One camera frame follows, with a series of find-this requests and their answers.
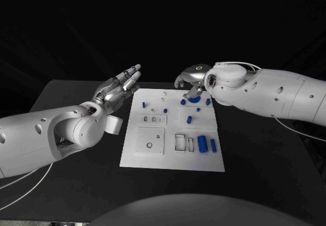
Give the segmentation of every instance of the robotic arm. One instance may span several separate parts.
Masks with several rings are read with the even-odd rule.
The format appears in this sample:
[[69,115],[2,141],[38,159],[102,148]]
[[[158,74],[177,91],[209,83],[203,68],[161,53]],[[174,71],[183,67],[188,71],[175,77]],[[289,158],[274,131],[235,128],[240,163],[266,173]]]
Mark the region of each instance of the robotic arm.
[[326,81],[288,71],[248,71],[242,62],[217,62],[213,67],[194,65],[177,76],[174,87],[190,82],[186,99],[200,96],[201,89],[219,104],[242,111],[282,119],[308,121],[326,126]]
[[20,175],[92,147],[103,132],[118,134],[109,114],[138,90],[135,65],[96,88],[90,101],[0,119],[0,178]]

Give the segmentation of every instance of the white board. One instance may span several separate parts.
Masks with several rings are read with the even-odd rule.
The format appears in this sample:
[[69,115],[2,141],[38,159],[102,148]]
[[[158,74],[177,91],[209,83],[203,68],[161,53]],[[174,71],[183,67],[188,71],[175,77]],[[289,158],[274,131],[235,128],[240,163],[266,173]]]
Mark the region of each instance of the white board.
[[[190,103],[186,100],[186,104],[181,105],[181,95],[186,92],[187,90],[174,89],[139,89],[134,93],[119,161],[121,167],[224,172],[210,95],[203,91],[197,103]],[[197,113],[191,120],[193,124],[184,123],[183,125],[181,122],[186,122],[188,113]],[[149,116],[165,115],[165,125],[144,123],[142,115],[147,115],[148,119],[151,119]],[[152,136],[141,137],[139,141],[141,128],[151,128],[147,130],[152,132]],[[145,144],[151,141],[155,142],[157,128],[162,129],[162,139],[157,139],[157,142],[162,141],[162,147],[158,148],[158,150],[162,150],[162,155],[157,151],[152,151],[152,154],[145,154],[151,153],[149,150],[145,150]],[[175,134],[184,135],[186,151],[174,150]],[[207,141],[209,151],[206,153],[200,153],[197,147],[197,136],[201,135],[206,136]],[[188,138],[193,140],[193,152],[188,152]],[[216,153],[212,152],[210,139],[214,139]],[[139,146],[142,147],[142,154],[136,153]]]

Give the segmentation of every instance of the black table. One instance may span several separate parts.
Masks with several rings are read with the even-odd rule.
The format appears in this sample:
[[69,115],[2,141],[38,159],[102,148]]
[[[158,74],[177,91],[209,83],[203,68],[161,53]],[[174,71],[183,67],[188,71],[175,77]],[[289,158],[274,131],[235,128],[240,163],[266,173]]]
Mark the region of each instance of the black table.
[[[31,112],[89,101],[99,81],[47,84]],[[141,88],[173,89],[171,83],[138,82]],[[89,222],[118,206],[162,194],[217,194],[259,203],[311,224],[326,222],[326,186],[298,135],[272,118],[213,101],[224,173],[118,166],[132,97],[112,115],[124,119],[119,135],[102,140],[53,164],[30,194],[1,219]],[[43,167],[0,190],[0,207],[37,183]],[[0,180],[0,186],[20,176]]]

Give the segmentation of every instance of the blue object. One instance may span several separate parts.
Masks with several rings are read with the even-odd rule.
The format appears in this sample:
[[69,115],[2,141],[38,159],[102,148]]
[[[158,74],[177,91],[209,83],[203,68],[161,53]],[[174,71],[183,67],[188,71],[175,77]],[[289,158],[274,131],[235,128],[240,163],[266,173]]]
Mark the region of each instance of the blue object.
[[216,151],[216,146],[214,146],[214,140],[213,139],[210,139],[210,145],[212,145],[212,152],[217,152]]
[[199,100],[200,100],[200,96],[199,97],[196,97],[196,98],[188,98],[187,99],[191,103],[197,103],[199,102]]
[[191,123],[191,116],[187,117],[187,120],[186,120],[187,124]]
[[209,151],[207,148],[207,142],[206,142],[206,137],[204,136],[199,136],[197,137],[197,146],[199,146],[199,152],[204,153]]

